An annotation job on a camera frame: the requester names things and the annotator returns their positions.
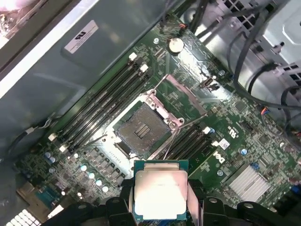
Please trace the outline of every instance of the integrated circuit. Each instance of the integrated circuit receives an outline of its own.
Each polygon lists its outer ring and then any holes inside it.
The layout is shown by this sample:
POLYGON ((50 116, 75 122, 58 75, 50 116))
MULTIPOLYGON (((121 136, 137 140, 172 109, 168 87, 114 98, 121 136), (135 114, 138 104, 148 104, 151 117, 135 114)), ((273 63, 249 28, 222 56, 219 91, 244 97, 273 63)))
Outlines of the integrated circuit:
POLYGON ((136 154, 143 155, 160 141, 170 128, 147 105, 143 104, 117 130, 117 135, 136 154))
POLYGON ((262 136, 258 139, 258 141, 259 141, 260 143, 262 143, 263 145, 265 145, 265 144, 269 141, 269 138, 268 138, 268 136, 266 136, 266 135, 262 135, 262 136))
POLYGON ((245 109, 246 105, 239 101, 235 104, 235 108, 239 111, 239 112, 242 112, 244 109, 245 109))

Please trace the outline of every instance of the heatsink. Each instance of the heatsink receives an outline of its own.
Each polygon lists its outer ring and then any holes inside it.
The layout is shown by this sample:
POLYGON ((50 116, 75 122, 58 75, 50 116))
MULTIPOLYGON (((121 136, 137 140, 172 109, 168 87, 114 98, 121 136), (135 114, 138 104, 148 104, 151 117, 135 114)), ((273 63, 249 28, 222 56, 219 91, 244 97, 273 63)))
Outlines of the heatsink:
POLYGON ((256 202, 270 188, 265 178, 251 166, 247 166, 229 186, 243 201, 251 202, 256 202))

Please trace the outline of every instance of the electrolytic capacitor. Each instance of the electrolytic capacitor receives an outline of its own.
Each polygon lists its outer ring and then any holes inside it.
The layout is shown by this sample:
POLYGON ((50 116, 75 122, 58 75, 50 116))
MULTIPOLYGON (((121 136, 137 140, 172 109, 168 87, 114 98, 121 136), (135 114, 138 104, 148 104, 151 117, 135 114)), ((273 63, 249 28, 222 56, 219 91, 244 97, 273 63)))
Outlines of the electrolytic capacitor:
POLYGON ((108 185, 103 185, 102 191, 105 192, 105 193, 108 192, 109 191, 108 185))
POLYGON ((61 192, 61 194, 62 194, 62 196, 65 196, 68 192, 70 191, 70 188, 65 188, 62 192, 61 192))
POLYGON ((49 158, 49 161, 50 161, 51 163, 55 163, 56 159, 55 159, 55 157, 50 157, 50 158, 49 158))
POLYGON ((95 178, 95 172, 94 171, 90 172, 89 175, 88 175, 88 177, 90 179, 94 179, 95 178))
POLYGON ((48 172, 51 173, 51 174, 53 174, 55 172, 55 168, 52 168, 52 167, 49 168, 48 172))
POLYGON ((44 154, 44 156, 45 156, 45 158, 49 159, 49 158, 51 157, 51 153, 50 153, 50 152, 46 152, 46 153, 44 154))
POLYGON ((103 184, 102 178, 98 178, 95 182, 97 186, 101 186, 103 184))
POLYGON ((83 164, 81 167, 80 167, 80 170, 85 172, 86 170, 88 169, 88 166, 86 164, 83 164))

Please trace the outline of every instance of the metal panel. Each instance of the metal panel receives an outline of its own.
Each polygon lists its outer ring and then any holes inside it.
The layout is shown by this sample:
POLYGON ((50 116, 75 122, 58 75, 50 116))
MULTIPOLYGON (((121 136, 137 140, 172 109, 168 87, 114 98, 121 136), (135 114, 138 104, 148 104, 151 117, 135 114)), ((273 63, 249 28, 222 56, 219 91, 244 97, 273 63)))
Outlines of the metal panel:
MULTIPOLYGON (((14 81, 8 78, 16 76, 20 79, 0 99, 1 150, 5 150, 14 137, 33 123, 52 112, 66 112, 160 19, 164 8, 165 0, 82 0, 36 44, 31 51, 33 54, 28 54, 29 57, 25 57, 1 81, 7 79, 7 84, 11 85, 14 81), (91 20, 99 29, 74 54, 65 50, 64 47, 91 20), (47 42, 53 45, 48 45, 51 47, 49 51, 45 47, 47 42)), ((15 154, 27 150, 41 134, 34 132, 26 137, 20 143, 22 149, 15 154)))
MULTIPOLYGON (((242 5, 246 8, 250 8, 251 5, 254 7, 256 5, 262 5, 268 0, 217 0, 217 4, 209 5, 208 9, 205 12, 203 24, 200 24, 197 33, 203 31, 206 27, 208 27, 218 16, 224 15, 226 13, 230 13, 234 5, 238 2, 242 3, 242 5)), ((287 0, 277 0, 275 3, 282 4, 287 2, 287 0)), ((197 3, 194 4, 186 13, 183 15, 182 20, 185 23, 191 21, 193 14, 195 13, 195 9, 197 7, 197 3)), ((214 35, 208 34, 207 36, 201 38, 201 41, 205 41, 207 48, 218 58, 224 65, 227 65, 226 53, 227 48, 233 38, 240 32, 245 31, 247 34, 249 31, 245 26, 237 18, 232 18, 227 22, 223 22, 223 25, 218 29, 218 32, 214 32, 214 35)), ((235 63, 237 62, 239 53, 242 49, 245 40, 243 38, 239 39, 231 50, 231 57, 233 62, 233 67, 235 67, 235 63)), ((248 87, 248 83, 254 73, 258 71, 260 67, 262 67, 265 63, 272 59, 271 45, 268 47, 265 46, 264 52, 258 53, 255 51, 249 51, 247 58, 245 60, 242 73, 239 78, 239 82, 248 87)), ((277 61, 279 63, 285 63, 283 58, 279 56, 277 61)), ((279 103, 280 98, 283 91, 289 87, 295 85, 292 78, 288 76, 288 74, 282 74, 281 72, 269 72, 263 74, 254 84, 252 94, 263 100, 279 103)), ((298 105, 299 101, 291 94, 288 95, 288 104, 290 105, 298 105)), ((284 121, 285 115, 283 111, 278 109, 270 109, 271 115, 276 121, 284 121)), ((296 115, 297 111, 291 111, 292 116, 296 115)), ((295 120, 292 122, 292 125, 300 127, 300 120, 295 120)))

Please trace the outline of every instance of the capacitor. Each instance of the capacitor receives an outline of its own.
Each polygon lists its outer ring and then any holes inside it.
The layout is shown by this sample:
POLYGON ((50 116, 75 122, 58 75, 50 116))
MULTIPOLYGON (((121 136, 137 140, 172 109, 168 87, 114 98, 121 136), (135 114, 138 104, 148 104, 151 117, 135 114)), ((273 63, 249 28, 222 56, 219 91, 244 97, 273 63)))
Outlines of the capacitor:
POLYGON ((300 184, 300 181, 297 178, 288 178, 287 181, 289 183, 291 183, 292 185, 299 185, 300 184))
POLYGON ((51 157, 51 153, 50 153, 50 152, 46 152, 46 153, 44 154, 44 156, 45 156, 45 158, 49 159, 49 158, 51 157))
POLYGON ((88 169, 88 166, 86 164, 83 164, 81 167, 80 167, 80 170, 85 172, 86 170, 88 169))
POLYGON ((55 168, 52 168, 52 167, 49 168, 48 172, 51 173, 51 174, 54 173, 55 172, 55 168))
POLYGON ((180 38, 171 38, 168 43, 168 50, 173 55, 178 55, 184 49, 184 42, 180 38))
POLYGON ((101 186, 101 185, 103 184, 102 179, 101 179, 101 178, 98 178, 98 179, 95 181, 95 184, 96 184, 97 186, 101 186))
POLYGON ((95 178, 95 173, 92 171, 92 172, 89 173, 88 176, 89 176, 90 179, 94 179, 95 178))
POLYGON ((246 156, 246 154, 248 154, 248 150, 246 150, 245 148, 241 149, 239 152, 242 156, 246 156))
POLYGON ((55 157, 50 157, 50 158, 49 158, 49 161, 50 161, 51 163, 55 163, 56 159, 55 159, 55 157))
POLYGON ((65 188, 62 192, 61 192, 61 194, 62 194, 62 196, 65 196, 68 192, 70 191, 70 188, 65 188))
POLYGON ((109 191, 108 185, 103 185, 102 191, 105 192, 105 193, 108 192, 109 191))

